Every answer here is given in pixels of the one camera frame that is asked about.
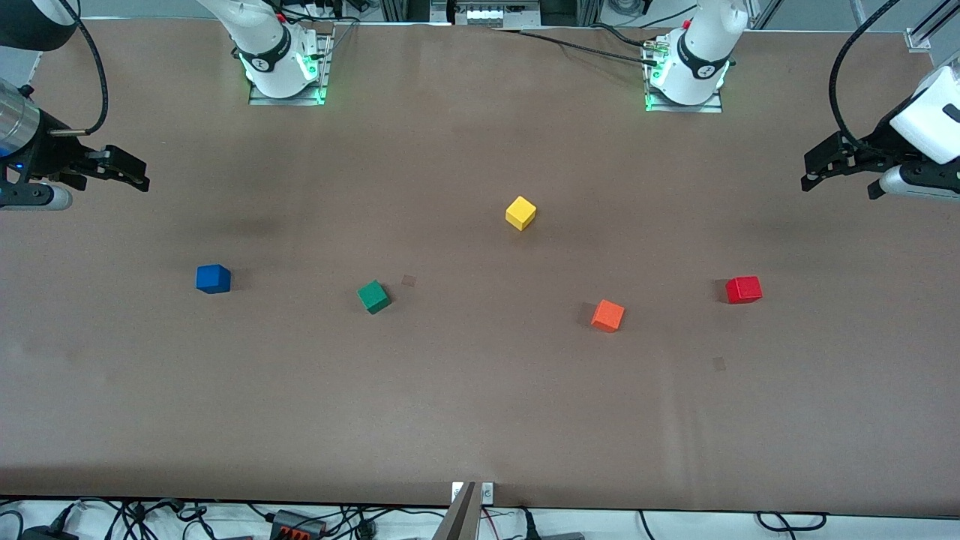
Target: white floor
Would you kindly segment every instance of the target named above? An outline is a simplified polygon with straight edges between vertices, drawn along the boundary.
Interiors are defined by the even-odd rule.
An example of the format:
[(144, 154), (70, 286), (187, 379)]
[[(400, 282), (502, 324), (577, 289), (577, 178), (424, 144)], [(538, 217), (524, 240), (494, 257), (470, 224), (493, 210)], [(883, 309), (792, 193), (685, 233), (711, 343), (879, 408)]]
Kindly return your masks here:
[[(27, 528), (48, 526), (71, 501), (29, 501), (0, 506), (0, 510), (16, 510), (23, 515)], [(253, 540), (269, 540), (271, 525), (243, 504), (210, 503), (204, 516), (220, 540), (234, 537), (252, 537)], [(258, 504), (261, 511), (287, 509), (306, 516), (336, 512), (335, 506)], [(493, 518), (501, 540), (523, 535), (526, 532), (523, 513), (512, 508), (491, 508), (493, 514), (505, 515)], [(103, 503), (85, 503), (85, 509), (75, 509), (67, 521), (66, 531), (76, 534), (81, 540), (105, 538), (116, 511)], [(542, 510), (534, 509), (541, 536), (567, 532), (581, 532), (586, 540), (647, 540), (640, 525), (639, 515), (634, 511), (609, 510)], [(647, 522), (656, 540), (711, 539), (711, 540), (789, 540), (785, 533), (777, 534), (761, 528), (756, 516), (751, 513), (717, 512), (645, 512)], [(809, 516), (786, 516), (797, 525), (808, 525)], [(392, 512), (376, 521), (376, 540), (408, 540), (432, 538), (438, 516), (430, 514), (408, 515)], [(327, 521), (335, 526), (336, 519)], [(769, 517), (768, 523), (775, 524)], [(160, 540), (182, 538), (184, 523), (170, 510), (159, 510), (149, 516), (147, 525)], [(16, 539), (17, 522), (13, 516), (0, 518), (0, 539)], [(124, 527), (114, 529), (113, 537), (122, 540)], [(204, 531), (191, 527), (185, 540), (209, 540)], [(960, 520), (956, 519), (903, 519), (877, 517), (830, 516), (827, 524), (813, 532), (798, 532), (798, 540), (827, 539), (947, 539), (960, 538)], [(490, 525), (480, 524), (478, 540), (495, 540)]]

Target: electrical connector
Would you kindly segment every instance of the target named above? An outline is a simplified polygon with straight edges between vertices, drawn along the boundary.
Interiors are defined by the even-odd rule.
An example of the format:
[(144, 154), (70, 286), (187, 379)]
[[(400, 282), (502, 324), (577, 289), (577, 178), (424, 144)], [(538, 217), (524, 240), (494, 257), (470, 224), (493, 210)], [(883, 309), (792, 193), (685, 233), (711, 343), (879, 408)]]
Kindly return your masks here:
[(376, 524), (372, 521), (363, 521), (354, 531), (358, 540), (373, 540), (376, 536)]
[(527, 540), (540, 540), (540, 533), (537, 532), (537, 523), (534, 522), (534, 515), (527, 508), (521, 508), (523, 515), (527, 518)]
[(80, 538), (63, 530), (55, 531), (43, 525), (25, 528), (20, 540), (80, 540)]

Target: brown table surface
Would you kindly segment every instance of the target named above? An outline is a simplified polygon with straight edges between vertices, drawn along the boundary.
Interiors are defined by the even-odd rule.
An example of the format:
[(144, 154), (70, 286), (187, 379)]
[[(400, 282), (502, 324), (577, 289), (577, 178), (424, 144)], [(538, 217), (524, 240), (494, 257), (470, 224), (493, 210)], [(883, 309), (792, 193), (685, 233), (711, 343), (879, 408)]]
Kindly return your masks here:
[[(356, 28), (305, 109), (247, 106), (216, 22), (90, 28), (88, 143), (153, 187), (0, 215), (0, 492), (957, 513), (958, 207), (800, 191), (845, 36), (747, 34), (725, 111), (676, 114), (632, 64), (483, 29)], [(852, 128), (929, 69), (864, 37)], [(79, 37), (35, 86), (96, 116)], [(194, 288), (213, 262), (233, 292)], [(752, 274), (763, 300), (718, 301)]]

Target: cable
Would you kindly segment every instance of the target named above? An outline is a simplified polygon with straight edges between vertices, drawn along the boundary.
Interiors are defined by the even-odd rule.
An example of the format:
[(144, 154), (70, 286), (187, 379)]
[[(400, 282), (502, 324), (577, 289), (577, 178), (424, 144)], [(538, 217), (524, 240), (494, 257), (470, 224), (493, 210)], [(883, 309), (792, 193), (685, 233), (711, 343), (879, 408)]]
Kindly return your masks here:
[(900, 0), (888, 0), (886, 4), (880, 6), (879, 10), (876, 10), (874, 14), (870, 15), (870, 18), (865, 20), (863, 24), (860, 25), (853, 34), (847, 39), (847, 42), (843, 44), (843, 47), (840, 47), (840, 52), (837, 53), (836, 60), (833, 61), (833, 67), (830, 70), (830, 80), (829, 86), (827, 89), (829, 100), (830, 100), (830, 110), (833, 112), (833, 118), (837, 122), (837, 127), (840, 128), (840, 135), (846, 138), (849, 144), (857, 150), (869, 150), (879, 154), (885, 154), (873, 148), (869, 144), (858, 140), (853, 133), (850, 131), (850, 128), (847, 127), (847, 122), (843, 119), (843, 114), (840, 113), (840, 105), (837, 103), (837, 76), (840, 75), (840, 65), (843, 63), (844, 58), (847, 57), (847, 53), (850, 52), (853, 44), (860, 39), (860, 36), (863, 36), (867, 30), (874, 25), (874, 23), (883, 16), (884, 13), (889, 12), (891, 8), (896, 6)]
[(644, 64), (644, 65), (657, 65), (657, 63), (656, 63), (655, 61), (652, 61), (652, 60), (646, 60), (646, 59), (640, 59), (640, 58), (636, 58), (636, 57), (628, 57), (628, 56), (624, 56), (624, 55), (618, 55), (618, 54), (610, 53), (610, 52), (607, 52), (607, 51), (601, 51), (601, 50), (599, 50), (599, 49), (591, 49), (591, 48), (585, 47), (585, 46), (583, 46), (583, 45), (578, 45), (578, 44), (576, 44), (576, 43), (570, 43), (569, 41), (563, 41), (563, 40), (560, 40), (560, 39), (555, 39), (555, 38), (553, 38), (553, 37), (542, 36), (542, 35), (540, 35), (540, 34), (527, 34), (526, 32), (517, 31), (517, 30), (507, 30), (507, 31), (505, 31), (505, 32), (510, 32), (511, 34), (517, 34), (517, 35), (519, 35), (519, 36), (527, 36), (527, 37), (535, 37), (535, 38), (537, 38), (537, 39), (543, 39), (544, 41), (550, 41), (551, 43), (557, 43), (558, 45), (562, 45), (562, 46), (564, 46), (564, 47), (571, 47), (571, 48), (574, 48), (574, 49), (579, 49), (579, 50), (581, 50), (581, 51), (586, 51), (586, 52), (588, 52), (588, 53), (592, 53), (592, 54), (594, 54), (594, 55), (600, 55), (600, 56), (602, 56), (602, 57), (608, 57), (608, 58), (613, 58), (613, 59), (617, 59), (617, 60), (625, 60), (625, 61), (635, 61), (636, 63), (642, 63), (642, 64)]
[(611, 26), (611, 25), (609, 25), (609, 24), (604, 24), (604, 23), (602, 23), (602, 22), (595, 22), (595, 23), (593, 23), (593, 24), (590, 25), (590, 28), (602, 28), (602, 29), (606, 30), (607, 32), (610, 32), (611, 34), (613, 34), (614, 36), (616, 36), (617, 39), (623, 41), (624, 43), (627, 43), (628, 45), (634, 45), (634, 47), (642, 47), (642, 46), (643, 46), (643, 41), (637, 41), (637, 40), (635, 40), (635, 39), (630, 39), (629, 37), (626, 37), (626, 36), (624, 36), (623, 34), (620, 34), (620, 32), (619, 32), (617, 29), (615, 29), (613, 26)]
[(104, 72), (104, 62), (100, 58), (100, 51), (97, 50), (97, 44), (93, 42), (93, 37), (90, 36), (90, 32), (86, 30), (84, 22), (80, 20), (80, 16), (77, 12), (73, 11), (73, 8), (70, 6), (70, 3), (67, 0), (60, 0), (60, 4), (66, 10), (67, 13), (73, 17), (73, 20), (77, 23), (77, 27), (80, 28), (80, 33), (84, 35), (86, 40), (86, 45), (90, 47), (90, 54), (93, 55), (93, 61), (97, 65), (97, 76), (100, 78), (100, 117), (97, 118), (97, 122), (93, 126), (84, 130), (84, 133), (87, 135), (93, 134), (104, 125), (104, 122), (107, 121), (107, 111), (109, 109), (109, 95), (107, 93), (107, 73)]
[(493, 517), (491, 517), (490, 512), (487, 508), (483, 508), (483, 515), (487, 518), (487, 523), (490, 524), (490, 530), (493, 531), (493, 538), (495, 540), (500, 540), (500, 533), (496, 531), (496, 525), (493, 524)]
[(20, 540), (20, 537), (23, 536), (23, 514), (17, 512), (16, 510), (5, 510), (0, 512), (0, 517), (3, 516), (13, 516), (16, 518), (16, 521), (19, 522), (16, 530), (16, 540)]
[(211, 540), (217, 540), (217, 539), (216, 539), (216, 536), (213, 535), (213, 529), (210, 528), (210, 525), (207, 525), (206, 522), (200, 521), (200, 520), (198, 520), (198, 521), (192, 521), (192, 522), (186, 524), (186, 527), (183, 528), (182, 540), (186, 540), (186, 533), (187, 533), (187, 531), (190, 530), (190, 528), (193, 527), (193, 526), (195, 526), (195, 525), (201, 525), (201, 526), (204, 528), (204, 532), (206, 532), (206, 536), (207, 536), (208, 538), (210, 538)]
[(360, 520), (360, 523), (357, 524), (356, 527), (352, 527), (352, 528), (350, 528), (349, 530), (347, 530), (346, 532), (341, 532), (340, 534), (334, 536), (334, 537), (331, 538), (330, 540), (340, 540), (341, 538), (344, 538), (345, 536), (350, 536), (350, 535), (352, 535), (353, 532), (354, 532), (355, 530), (357, 530), (361, 525), (363, 525), (363, 524), (365, 524), (365, 523), (372, 523), (372, 522), (376, 521), (378, 518), (380, 518), (381, 516), (383, 516), (384, 514), (389, 514), (390, 512), (393, 512), (393, 511), (394, 511), (394, 510), (393, 510), (392, 508), (390, 508), (390, 509), (384, 510), (384, 511), (378, 513), (378, 514), (375, 514), (375, 515), (373, 515), (373, 516), (370, 517), (370, 518), (364, 518), (364, 519)]
[[(761, 527), (776, 533), (786, 532), (787, 534), (790, 535), (790, 540), (797, 540), (797, 534), (796, 534), (797, 532), (812, 532), (814, 530), (819, 530), (823, 528), (824, 525), (827, 524), (827, 514), (821, 514), (821, 513), (803, 514), (803, 515), (816, 516), (820, 518), (819, 522), (806, 527), (797, 527), (794, 525), (790, 525), (790, 522), (786, 521), (786, 518), (783, 517), (783, 514), (779, 512), (775, 512), (773, 510), (759, 510), (755, 512), (755, 514), (756, 514), (756, 520), (760, 523)], [(763, 521), (764, 514), (770, 514), (770, 515), (776, 516), (777, 519), (779, 519), (780, 522), (783, 524), (783, 527), (774, 527), (772, 525), (767, 524), (767, 522)]]
[(446, 514), (440, 512), (434, 512), (433, 510), (407, 510), (405, 508), (396, 508), (397, 512), (402, 512), (404, 514), (432, 514), (434, 516), (439, 516), (441, 519), (446, 517)]
[(650, 532), (650, 526), (647, 525), (647, 517), (643, 515), (643, 510), (637, 510), (640, 514), (640, 522), (643, 524), (643, 531), (647, 533), (647, 538), (650, 540), (657, 540), (654, 538), (654, 533)]
[[(135, 502), (132, 506), (130, 503), (122, 503), (118, 515), (123, 518), (124, 526), (127, 527), (127, 531), (124, 532), (123, 535), (123, 540), (127, 540), (128, 538), (132, 538), (133, 540), (159, 540), (156, 533), (147, 525), (147, 517), (152, 512), (156, 512), (161, 508), (170, 508), (179, 518), (183, 512), (183, 503), (176, 499), (161, 499), (149, 507), (144, 506), (141, 502)], [(111, 537), (113, 525), (115, 524), (116, 518), (114, 518), (113, 524), (110, 525), (107, 539)], [(137, 539), (135, 529), (140, 533), (139, 539)]]
[(537, 523), (534, 521), (534, 515), (530, 509), (522, 506), (523, 515), (527, 518), (527, 540), (540, 540), (540, 533), (537, 532)]
[(107, 534), (104, 535), (104, 540), (112, 540), (113, 538), (113, 528), (116, 527), (118, 521), (120, 521), (120, 516), (124, 512), (124, 507), (121, 505), (117, 508), (117, 513), (113, 516), (113, 521), (110, 522), (110, 527), (107, 529)]
[(354, 26), (357, 26), (358, 24), (360, 24), (360, 19), (358, 19), (357, 17), (353, 17), (353, 16), (345, 16), (345, 17), (315, 17), (315, 16), (313, 16), (313, 15), (311, 15), (311, 14), (308, 14), (308, 13), (292, 12), (292, 11), (284, 8), (283, 6), (279, 6), (279, 10), (280, 10), (280, 12), (281, 12), (284, 16), (291, 15), (291, 16), (288, 16), (288, 17), (287, 17), (287, 20), (290, 21), (290, 22), (294, 22), (294, 23), (296, 23), (296, 22), (301, 22), (301, 21), (304, 21), (304, 20), (308, 20), (308, 21), (310, 21), (310, 22), (334, 22), (334, 21), (338, 21), (338, 20), (348, 20), (348, 21), (351, 21), (350, 24), (349, 24), (349, 26), (347, 26), (347, 30), (344, 32), (344, 34), (343, 34), (342, 36), (340, 36), (339, 39), (337, 39), (336, 41), (333, 42), (333, 47), (330, 47), (330, 54), (331, 54), (331, 55), (333, 54), (333, 51), (337, 50), (337, 47), (340, 46), (340, 43), (342, 43), (343, 40), (346, 39), (347, 36), (349, 36), (350, 31), (353, 30), (353, 27), (354, 27)]
[[(657, 20), (655, 20), (655, 21), (651, 21), (651, 22), (648, 22), (648, 23), (646, 23), (646, 24), (642, 24), (642, 25), (640, 25), (640, 26), (637, 26), (637, 28), (650, 28), (651, 26), (653, 26), (653, 25), (655, 25), (655, 24), (657, 24), (657, 23), (659, 23), (659, 22), (663, 22), (663, 21), (665, 21), (665, 20), (670, 20), (670, 19), (672, 19), (673, 17), (679, 17), (680, 15), (682, 15), (682, 14), (684, 14), (684, 13), (686, 13), (686, 12), (690, 12), (690, 11), (692, 11), (692, 10), (696, 10), (698, 7), (699, 7), (698, 4), (694, 4), (693, 6), (690, 6), (689, 8), (687, 8), (687, 9), (681, 11), (681, 12), (676, 12), (676, 13), (674, 13), (674, 14), (672, 14), (672, 15), (669, 15), (669, 16), (666, 16), (666, 17), (664, 17), (664, 18), (662, 18), (662, 19), (657, 19)], [(637, 19), (639, 19), (639, 18), (641, 18), (641, 17), (642, 17), (642, 15), (637, 15), (636, 17), (628, 20), (627, 22), (622, 22), (622, 23), (620, 23), (620, 24), (618, 24), (618, 25), (616, 25), (616, 26), (618, 26), (618, 27), (620, 27), (620, 28), (623, 28), (623, 27), (625, 27), (625, 26), (629, 26), (630, 23), (634, 22), (635, 20), (637, 20)]]
[(249, 508), (250, 510), (253, 510), (253, 513), (255, 513), (256, 515), (260, 516), (261, 518), (267, 519), (267, 514), (264, 513), (264, 512), (261, 512), (260, 510), (257, 510), (257, 509), (256, 509), (256, 506), (254, 506), (254, 505), (252, 505), (252, 504), (250, 504), (250, 503), (247, 503), (247, 508)]

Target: red cube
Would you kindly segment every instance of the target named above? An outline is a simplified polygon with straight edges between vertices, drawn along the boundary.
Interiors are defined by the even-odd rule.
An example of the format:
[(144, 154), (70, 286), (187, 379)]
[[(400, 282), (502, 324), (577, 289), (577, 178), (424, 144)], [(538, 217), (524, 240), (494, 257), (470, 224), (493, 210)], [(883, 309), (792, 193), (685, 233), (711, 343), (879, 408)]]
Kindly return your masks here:
[(760, 278), (741, 276), (727, 282), (727, 300), (731, 304), (749, 304), (763, 298)]

